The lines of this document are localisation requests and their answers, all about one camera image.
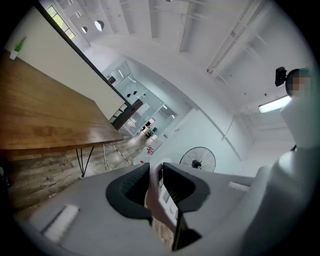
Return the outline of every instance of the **fan guard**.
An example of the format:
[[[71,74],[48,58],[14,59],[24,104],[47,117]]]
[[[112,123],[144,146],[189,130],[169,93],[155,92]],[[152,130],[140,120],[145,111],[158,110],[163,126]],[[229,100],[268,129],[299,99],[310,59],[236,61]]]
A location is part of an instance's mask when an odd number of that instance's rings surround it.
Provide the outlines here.
[[[216,168],[215,155],[206,147],[198,146],[190,149],[180,160],[181,165],[213,172]]]

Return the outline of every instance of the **glass partition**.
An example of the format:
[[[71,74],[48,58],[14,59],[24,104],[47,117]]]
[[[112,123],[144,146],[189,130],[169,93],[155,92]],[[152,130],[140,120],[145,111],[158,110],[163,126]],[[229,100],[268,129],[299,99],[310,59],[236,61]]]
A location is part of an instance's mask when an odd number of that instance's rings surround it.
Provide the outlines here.
[[[108,81],[112,81],[111,84],[116,87],[118,84],[122,82],[127,76],[130,75],[130,70],[128,68],[127,63],[124,61],[121,65],[119,65],[116,69],[114,69],[107,77]]]
[[[147,91],[132,74],[123,79],[115,88],[131,105]]]
[[[145,91],[139,99],[143,102],[143,105],[123,125],[133,136],[164,105],[164,102],[149,90]]]
[[[126,61],[115,68],[107,77],[116,90],[131,104],[139,99],[143,105],[123,125],[134,136],[148,121],[148,133],[159,136],[177,116],[165,103],[139,83],[131,73]]]

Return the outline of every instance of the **wooden countertop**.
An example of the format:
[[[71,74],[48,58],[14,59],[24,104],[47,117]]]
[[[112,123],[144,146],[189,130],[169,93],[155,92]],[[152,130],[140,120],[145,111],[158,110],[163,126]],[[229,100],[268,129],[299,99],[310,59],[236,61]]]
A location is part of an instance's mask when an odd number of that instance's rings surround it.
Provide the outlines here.
[[[0,59],[0,154],[66,151],[123,140],[93,100],[9,55],[4,51]]]

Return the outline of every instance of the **floor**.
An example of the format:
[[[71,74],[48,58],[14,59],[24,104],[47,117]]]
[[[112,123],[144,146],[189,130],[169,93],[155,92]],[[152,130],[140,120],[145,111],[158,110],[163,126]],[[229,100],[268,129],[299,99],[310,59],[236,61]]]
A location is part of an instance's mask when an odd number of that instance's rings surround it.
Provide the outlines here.
[[[141,132],[135,137],[121,128],[124,140],[94,147],[85,177],[129,166],[145,147],[147,138]],[[82,149],[83,164],[87,162],[91,148]],[[12,182],[8,194],[12,211],[17,218],[27,220],[49,198],[82,179],[77,153],[47,153],[17,156],[9,160],[8,177]],[[163,223],[153,220],[153,230],[171,248],[174,234]]]

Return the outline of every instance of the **white ceiling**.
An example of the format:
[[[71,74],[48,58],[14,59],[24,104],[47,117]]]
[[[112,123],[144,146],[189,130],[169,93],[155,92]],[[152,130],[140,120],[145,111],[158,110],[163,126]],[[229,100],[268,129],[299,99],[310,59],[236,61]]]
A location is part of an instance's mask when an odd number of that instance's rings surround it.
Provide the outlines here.
[[[241,110],[256,140],[266,139],[264,131],[286,129],[279,111],[257,112],[258,105],[286,94],[285,88],[274,84],[275,69],[284,66],[291,70],[312,62],[294,24],[268,0],[53,2],[59,3],[88,43],[101,35],[139,37],[173,49],[204,71],[215,63],[208,76]],[[78,18],[76,11],[83,15]],[[95,20],[104,22],[102,32],[95,28]],[[82,32],[82,26],[88,28],[87,34]],[[286,133],[285,140],[289,140],[289,130]]]

